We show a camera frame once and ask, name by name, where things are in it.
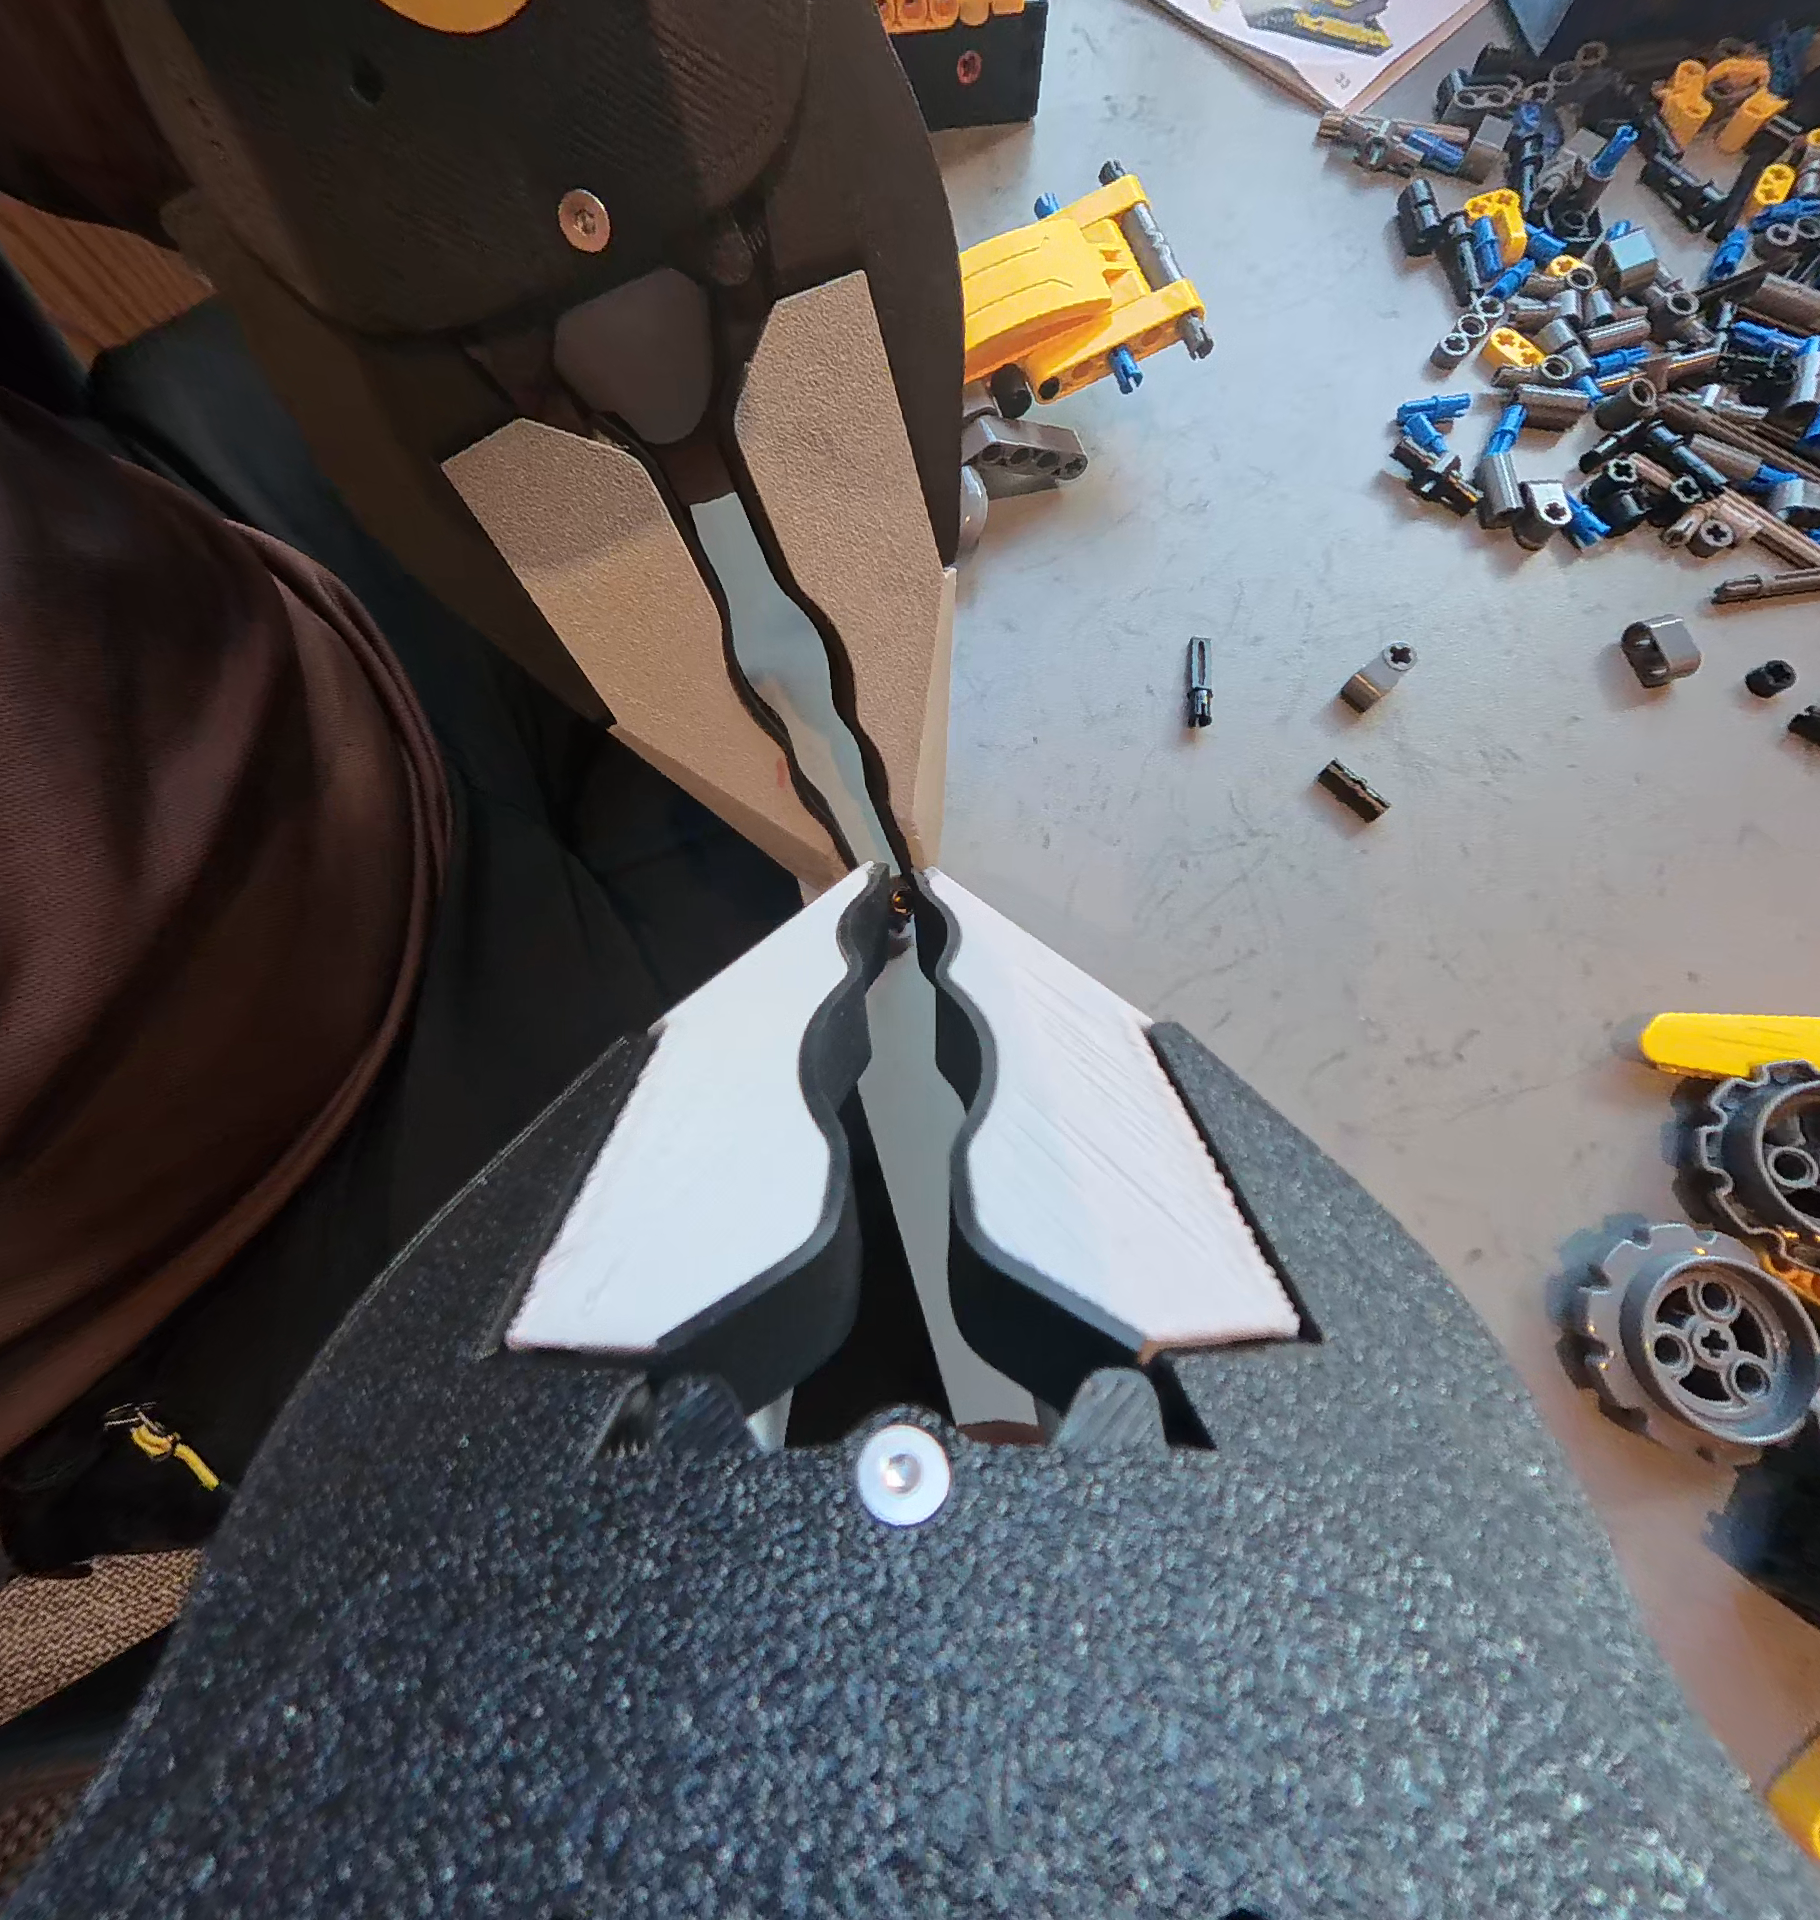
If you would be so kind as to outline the yellow toy vehicle assembly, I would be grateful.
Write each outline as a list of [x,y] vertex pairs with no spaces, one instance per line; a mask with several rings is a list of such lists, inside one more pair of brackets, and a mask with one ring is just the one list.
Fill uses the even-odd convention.
[[1073,425],[1049,410],[1090,388],[1133,397],[1147,363],[1214,352],[1208,308],[1180,266],[1139,174],[1117,160],[1072,201],[1040,195],[1034,218],[961,255],[964,388],[961,556],[999,501],[1062,493],[1090,466]]

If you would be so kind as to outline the pile of building pieces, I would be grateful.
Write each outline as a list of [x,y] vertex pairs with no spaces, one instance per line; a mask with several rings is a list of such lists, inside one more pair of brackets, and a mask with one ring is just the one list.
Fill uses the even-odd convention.
[[1331,105],[1316,138],[1399,181],[1408,261],[1457,305],[1399,405],[1388,456],[1418,501],[1539,553],[1638,534],[1779,568],[1711,609],[1820,602],[1820,121],[1787,39],[1721,39],[1655,75],[1601,39],[1567,61],[1487,47],[1424,120]]

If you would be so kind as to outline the person's legs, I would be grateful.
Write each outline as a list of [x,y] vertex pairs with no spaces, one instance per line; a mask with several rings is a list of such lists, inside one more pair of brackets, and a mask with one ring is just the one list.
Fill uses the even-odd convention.
[[603,1053],[801,904],[796,881],[445,609],[356,522],[226,305],[93,371],[145,459],[351,588],[443,755],[453,839],[411,1017],[322,1168],[213,1283],[23,1452],[0,1489],[26,1564],[188,1548],[226,1497],[102,1429],[154,1404],[236,1489],[360,1296]]

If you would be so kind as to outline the black battery box yellow beams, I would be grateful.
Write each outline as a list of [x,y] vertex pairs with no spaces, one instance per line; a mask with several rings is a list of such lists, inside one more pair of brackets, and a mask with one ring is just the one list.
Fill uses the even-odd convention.
[[1028,126],[1040,112],[1046,1],[880,1],[930,131]]

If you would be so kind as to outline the yellow panel piece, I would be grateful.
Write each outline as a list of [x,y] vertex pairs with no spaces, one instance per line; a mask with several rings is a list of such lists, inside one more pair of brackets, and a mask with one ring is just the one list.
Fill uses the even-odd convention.
[[1726,1082],[1803,1062],[1820,1072],[1820,1018],[1661,1013],[1635,1036],[1638,1056],[1673,1078]]

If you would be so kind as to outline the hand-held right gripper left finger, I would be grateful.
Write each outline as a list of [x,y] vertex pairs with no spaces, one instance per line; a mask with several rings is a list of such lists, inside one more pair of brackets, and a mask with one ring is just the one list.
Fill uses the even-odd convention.
[[843,1110],[872,1061],[872,865],[650,1026],[505,1344],[826,1356],[854,1320]]

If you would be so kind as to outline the grey desk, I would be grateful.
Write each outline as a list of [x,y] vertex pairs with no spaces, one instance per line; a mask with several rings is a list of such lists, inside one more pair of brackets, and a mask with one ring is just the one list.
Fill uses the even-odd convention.
[[[1711,609],[1770,570],[1638,534],[1523,551],[1386,456],[1451,305],[1394,185],[1154,4],[1053,4],[1040,113],[940,142],[961,244],[1135,169],[1214,355],[1060,410],[1090,471],[995,505],[961,568],[945,871],[1208,1041],[1370,1187],[1513,1355],[1663,1656],[1767,1781],[1820,1720],[1820,1633],[1711,1548],[1727,1477],[1567,1380],[1548,1287],[1578,1236],[1681,1217],[1657,1013],[1820,1017],[1820,602]],[[1618,637],[1681,617],[1646,692]],[[1184,728],[1186,640],[1214,724]],[[1384,645],[1418,663],[1365,714]],[[1798,685],[1742,676],[1784,659]],[[1388,801],[1364,823],[1315,776]]]

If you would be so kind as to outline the instruction booklet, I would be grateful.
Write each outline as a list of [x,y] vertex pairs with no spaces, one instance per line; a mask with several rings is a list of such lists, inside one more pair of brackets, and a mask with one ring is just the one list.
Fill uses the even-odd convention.
[[1485,1],[1158,1],[1219,53],[1310,108],[1365,108]]

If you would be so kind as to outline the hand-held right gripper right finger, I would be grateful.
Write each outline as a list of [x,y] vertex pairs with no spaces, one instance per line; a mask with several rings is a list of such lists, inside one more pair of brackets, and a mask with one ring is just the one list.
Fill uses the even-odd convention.
[[920,876],[952,1216],[1046,1324],[1126,1355],[1292,1342],[1279,1271],[1152,1044],[1152,1018],[952,876]]

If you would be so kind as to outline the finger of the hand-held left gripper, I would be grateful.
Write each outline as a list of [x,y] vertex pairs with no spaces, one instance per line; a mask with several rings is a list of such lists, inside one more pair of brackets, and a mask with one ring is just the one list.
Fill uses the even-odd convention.
[[849,875],[780,719],[742,676],[728,600],[643,459],[512,419],[443,475],[625,749],[801,883]]
[[730,402],[766,562],[817,632],[833,709],[898,858],[940,864],[956,568],[940,556],[867,272],[780,297]]

